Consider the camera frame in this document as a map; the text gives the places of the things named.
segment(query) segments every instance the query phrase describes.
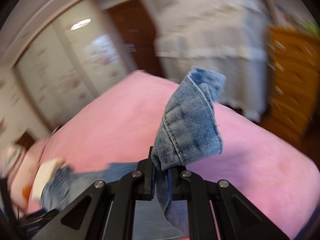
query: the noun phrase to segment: pink blanket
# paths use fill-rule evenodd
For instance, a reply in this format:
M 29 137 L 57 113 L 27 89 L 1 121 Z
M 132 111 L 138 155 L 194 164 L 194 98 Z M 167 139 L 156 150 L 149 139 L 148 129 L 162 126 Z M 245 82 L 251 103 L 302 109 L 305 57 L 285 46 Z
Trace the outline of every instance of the pink blanket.
M 63 126 L 49 140 L 42 162 L 60 156 L 76 172 L 86 172 L 104 169 L 106 163 L 147 158 L 165 105 L 177 87 L 143 71 L 133 72 Z M 206 180 L 230 181 L 293 239 L 319 200 L 317 167 L 233 110 L 214 104 L 214 111 L 223 152 L 188 168 Z M 29 212 L 38 208 L 30 201 Z

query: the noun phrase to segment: jeans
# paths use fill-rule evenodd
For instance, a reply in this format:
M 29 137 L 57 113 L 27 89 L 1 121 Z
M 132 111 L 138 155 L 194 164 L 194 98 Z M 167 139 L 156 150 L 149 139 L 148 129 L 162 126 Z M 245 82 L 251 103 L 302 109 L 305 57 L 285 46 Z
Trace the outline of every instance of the jeans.
M 172 201 L 166 170 L 220 154 L 222 139 L 212 102 L 223 92 L 225 76 L 195 67 L 171 96 L 156 135 L 151 157 L 156 167 L 156 193 L 164 215 L 188 234 L 184 201 Z
M 188 235 L 186 201 L 170 199 L 166 171 L 221 153 L 222 140 L 212 102 L 221 95 L 225 80 L 222 74 L 195 68 L 170 98 L 151 153 L 156 167 L 156 197 L 151 202 L 137 203 L 133 239 L 173 239 Z M 63 209 L 94 181 L 119 180 L 136 166 L 136 163 L 113 164 L 108 170 L 80 174 L 73 174 L 69 167 L 59 169 L 54 181 L 42 192 L 43 207 Z
M 42 208 L 63 210 L 96 180 L 112 182 L 135 171 L 138 163 L 112 163 L 109 169 L 89 173 L 73 173 L 69 166 L 58 169 L 53 181 L 47 183 L 41 195 Z M 162 213 L 156 198 L 136 201 L 133 240 L 178 239 L 183 233 L 173 227 Z

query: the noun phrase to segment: white bedding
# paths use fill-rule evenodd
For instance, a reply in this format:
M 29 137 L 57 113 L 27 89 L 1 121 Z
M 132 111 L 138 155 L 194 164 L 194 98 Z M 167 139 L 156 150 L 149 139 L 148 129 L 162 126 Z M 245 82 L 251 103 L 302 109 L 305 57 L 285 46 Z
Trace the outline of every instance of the white bedding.
M 161 14 L 155 41 L 167 78 L 180 82 L 192 65 L 227 77 L 220 103 L 259 121 L 266 108 L 265 32 L 261 0 L 179 0 Z

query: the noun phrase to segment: doorway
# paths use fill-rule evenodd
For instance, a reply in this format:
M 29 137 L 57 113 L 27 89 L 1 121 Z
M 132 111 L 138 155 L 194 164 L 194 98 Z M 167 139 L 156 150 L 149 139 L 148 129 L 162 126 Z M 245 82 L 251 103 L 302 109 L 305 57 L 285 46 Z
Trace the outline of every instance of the doorway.
M 156 28 L 141 0 L 126 1 L 107 9 L 107 12 L 137 67 L 152 75 L 163 77 L 153 46 Z

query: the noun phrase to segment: stitched seam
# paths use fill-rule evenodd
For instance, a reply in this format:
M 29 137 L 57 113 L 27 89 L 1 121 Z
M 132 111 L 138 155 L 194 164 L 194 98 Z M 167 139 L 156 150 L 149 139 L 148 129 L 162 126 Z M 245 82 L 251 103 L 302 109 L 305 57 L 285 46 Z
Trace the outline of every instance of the stitched seam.
M 171 141 L 172 141 L 172 143 L 173 143 L 173 146 L 174 146 L 174 148 L 175 148 L 175 150 L 176 150 L 176 152 L 177 152 L 177 154 L 178 154 L 178 157 L 179 157 L 179 159 L 180 159 L 180 161 L 181 161 L 182 166 L 186 166 L 186 165 L 185 165 L 185 161 L 184 161 L 183 156 L 182 156 L 182 153 L 181 153 L 180 148 L 179 148 L 179 146 L 178 146 L 178 143 L 177 143 L 174 135 L 172 134 L 172 132 L 171 132 L 171 130 L 170 130 L 170 128 L 169 128 L 169 125 L 168 125 L 168 123 L 167 123 L 167 119 L 165 118 L 165 115 L 163 116 L 163 119 L 162 119 L 162 120 L 163 120 L 163 123 L 164 123 L 164 127 L 166 128 L 167 133 L 169 134 L 170 139 L 171 139 Z
M 222 152 L 222 139 L 221 139 L 221 135 L 219 133 L 219 130 L 217 128 L 217 124 L 215 123 L 214 119 L 213 119 L 213 109 L 209 106 L 209 102 L 208 100 L 205 98 L 205 95 L 204 93 L 198 88 L 198 86 L 194 83 L 194 81 L 190 78 L 190 76 L 186 76 L 186 80 L 190 83 L 190 85 L 194 88 L 194 90 L 198 93 L 198 95 L 201 97 L 202 101 L 205 103 L 209 113 L 210 113 L 210 118 L 212 120 L 212 123 L 215 127 L 215 130 L 217 131 L 217 135 L 218 135 L 218 138 L 219 138 L 219 141 L 220 141 L 220 152 Z

